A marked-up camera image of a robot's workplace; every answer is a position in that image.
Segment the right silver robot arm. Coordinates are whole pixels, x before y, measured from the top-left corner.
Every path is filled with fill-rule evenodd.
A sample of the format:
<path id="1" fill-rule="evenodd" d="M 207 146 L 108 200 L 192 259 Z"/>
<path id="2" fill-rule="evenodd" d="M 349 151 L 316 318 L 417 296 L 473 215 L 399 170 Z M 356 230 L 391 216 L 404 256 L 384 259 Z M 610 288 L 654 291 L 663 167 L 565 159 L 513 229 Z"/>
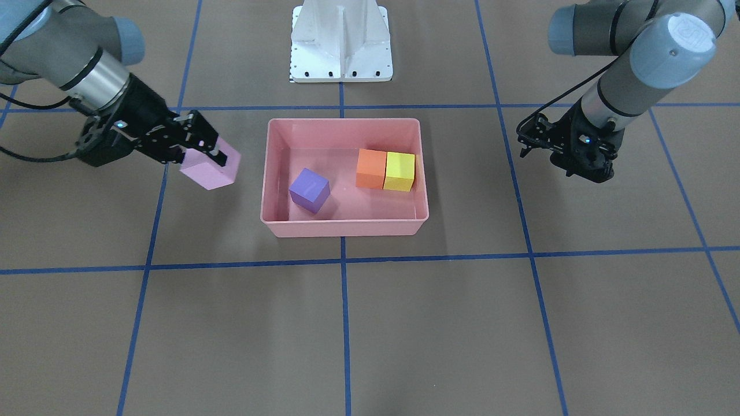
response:
<path id="1" fill-rule="evenodd" d="M 138 26 L 104 17 L 81 1 L 2 2 L 2 84 L 43 79 L 87 116 L 76 147 L 58 157 L 98 168 L 140 152 L 162 164 L 206 164 L 225 169 L 235 159 L 196 110 L 180 115 L 129 67 L 145 56 Z"/>

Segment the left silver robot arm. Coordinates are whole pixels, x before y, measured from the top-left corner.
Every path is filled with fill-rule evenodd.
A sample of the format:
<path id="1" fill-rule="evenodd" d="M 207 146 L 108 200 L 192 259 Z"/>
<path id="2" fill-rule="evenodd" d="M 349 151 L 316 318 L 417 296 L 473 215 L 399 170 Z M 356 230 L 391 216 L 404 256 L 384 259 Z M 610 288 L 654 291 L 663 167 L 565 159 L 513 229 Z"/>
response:
<path id="1" fill-rule="evenodd" d="M 557 121 L 537 110 L 520 122 L 520 157 L 544 149 L 566 176 L 612 179 L 627 126 L 700 73 L 735 18 L 737 1 L 589 1 L 559 8 L 548 25 L 553 53 L 613 61 L 587 79 L 590 88 Z"/>

